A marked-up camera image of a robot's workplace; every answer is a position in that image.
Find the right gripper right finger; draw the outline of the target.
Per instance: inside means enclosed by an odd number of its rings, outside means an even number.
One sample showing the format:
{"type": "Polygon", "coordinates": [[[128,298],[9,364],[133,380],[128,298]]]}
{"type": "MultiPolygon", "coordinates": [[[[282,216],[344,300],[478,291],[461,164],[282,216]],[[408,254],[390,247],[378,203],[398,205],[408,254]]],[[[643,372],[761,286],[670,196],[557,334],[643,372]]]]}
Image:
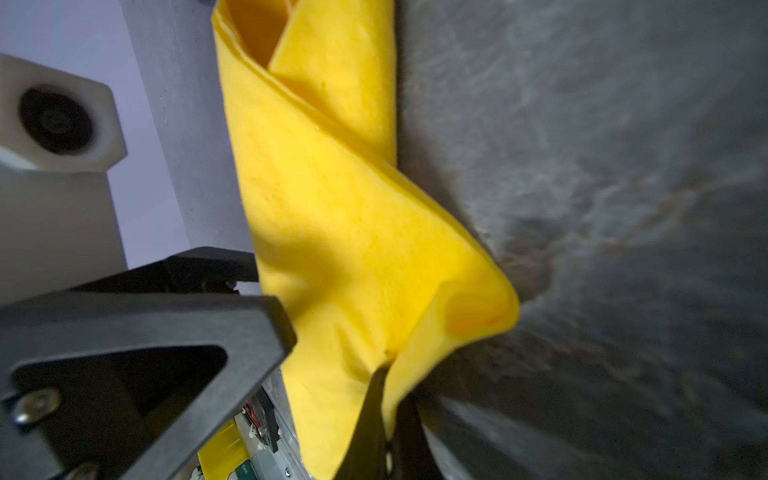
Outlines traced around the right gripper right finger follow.
{"type": "Polygon", "coordinates": [[[397,409],[396,425],[389,443],[392,455],[390,479],[443,480],[432,455],[414,398],[409,395],[397,409]]]}

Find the yellow paper napkin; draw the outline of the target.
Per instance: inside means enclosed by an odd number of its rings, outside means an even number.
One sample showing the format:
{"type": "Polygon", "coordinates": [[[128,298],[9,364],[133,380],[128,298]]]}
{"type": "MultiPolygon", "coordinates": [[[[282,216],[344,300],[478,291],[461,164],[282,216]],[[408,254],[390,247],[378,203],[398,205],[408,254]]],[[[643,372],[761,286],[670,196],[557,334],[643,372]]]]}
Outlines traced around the yellow paper napkin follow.
{"type": "Polygon", "coordinates": [[[264,293],[297,343],[282,366],[303,463],[335,477],[375,378],[402,400],[460,347],[511,329],[518,295],[397,166],[391,1],[220,1],[226,122],[264,293]]]}

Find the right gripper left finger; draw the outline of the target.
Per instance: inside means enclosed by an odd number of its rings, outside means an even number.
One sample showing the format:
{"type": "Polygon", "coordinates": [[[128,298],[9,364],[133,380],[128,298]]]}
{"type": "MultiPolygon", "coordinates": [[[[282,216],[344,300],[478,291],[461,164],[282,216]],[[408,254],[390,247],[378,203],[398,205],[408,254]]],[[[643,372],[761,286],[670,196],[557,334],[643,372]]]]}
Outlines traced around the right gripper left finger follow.
{"type": "Polygon", "coordinates": [[[335,480],[388,479],[388,441],[381,414],[387,368],[372,376],[355,429],[335,480]]]}

